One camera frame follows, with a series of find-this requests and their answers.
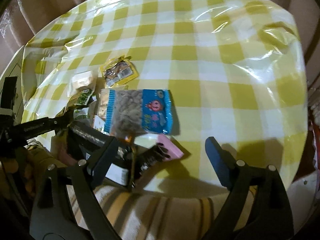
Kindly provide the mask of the yellow checked plastic tablecloth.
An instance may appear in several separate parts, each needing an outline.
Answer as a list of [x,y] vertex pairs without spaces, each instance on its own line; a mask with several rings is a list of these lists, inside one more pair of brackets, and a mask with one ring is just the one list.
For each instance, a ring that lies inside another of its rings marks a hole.
[[307,134],[306,76],[293,16],[269,0],[88,0],[26,45],[23,121],[55,116],[70,79],[128,55],[130,89],[168,89],[172,136],[186,156],[143,188],[172,196],[220,188],[204,150],[213,136],[237,159],[273,164],[285,186]]

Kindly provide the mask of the black snack bar wrapper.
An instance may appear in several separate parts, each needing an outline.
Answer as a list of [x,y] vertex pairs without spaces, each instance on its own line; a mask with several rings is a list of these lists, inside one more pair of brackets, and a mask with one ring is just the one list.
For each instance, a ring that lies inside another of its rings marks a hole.
[[170,159],[169,150],[164,147],[163,143],[157,143],[152,148],[139,154],[135,160],[134,180],[139,180],[145,171],[155,164]]

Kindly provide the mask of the beige embroidered curtain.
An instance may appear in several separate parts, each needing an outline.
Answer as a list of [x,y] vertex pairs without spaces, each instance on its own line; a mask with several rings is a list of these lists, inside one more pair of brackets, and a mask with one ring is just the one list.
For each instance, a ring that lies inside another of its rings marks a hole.
[[1,71],[38,31],[84,1],[1,0]]

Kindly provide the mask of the beige small snack packet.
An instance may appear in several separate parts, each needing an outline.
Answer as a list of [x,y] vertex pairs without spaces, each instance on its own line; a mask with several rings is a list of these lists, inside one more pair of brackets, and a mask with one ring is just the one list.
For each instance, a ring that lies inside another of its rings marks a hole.
[[71,85],[74,90],[93,89],[97,80],[97,74],[93,71],[87,71],[74,75],[71,79]]

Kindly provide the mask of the green snack packet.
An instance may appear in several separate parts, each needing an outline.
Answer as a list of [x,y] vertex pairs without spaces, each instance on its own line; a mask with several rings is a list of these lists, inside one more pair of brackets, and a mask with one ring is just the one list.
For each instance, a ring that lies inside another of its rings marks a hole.
[[80,91],[74,104],[73,119],[83,120],[89,118],[89,102],[93,95],[92,89],[84,89]]

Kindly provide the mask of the pink snack bar wrapper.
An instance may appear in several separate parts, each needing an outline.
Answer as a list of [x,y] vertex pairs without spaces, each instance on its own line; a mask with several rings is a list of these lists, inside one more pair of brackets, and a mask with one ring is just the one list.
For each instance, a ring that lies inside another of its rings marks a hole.
[[163,152],[164,161],[181,159],[184,155],[184,153],[166,135],[158,135],[157,146]]

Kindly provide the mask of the yellow nut snack packet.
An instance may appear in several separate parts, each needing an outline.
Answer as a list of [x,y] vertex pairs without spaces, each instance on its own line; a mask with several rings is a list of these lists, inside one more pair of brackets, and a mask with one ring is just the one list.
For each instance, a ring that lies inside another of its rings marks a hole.
[[131,56],[122,55],[118,58],[110,59],[100,66],[100,72],[107,88],[122,86],[139,77],[139,73],[131,59]]

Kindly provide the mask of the blue peanut snack bag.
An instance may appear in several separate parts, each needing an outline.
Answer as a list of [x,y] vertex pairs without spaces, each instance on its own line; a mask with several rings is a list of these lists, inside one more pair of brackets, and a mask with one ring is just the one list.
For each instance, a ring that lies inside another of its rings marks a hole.
[[173,122],[168,90],[111,89],[108,93],[104,131],[112,136],[170,134]]

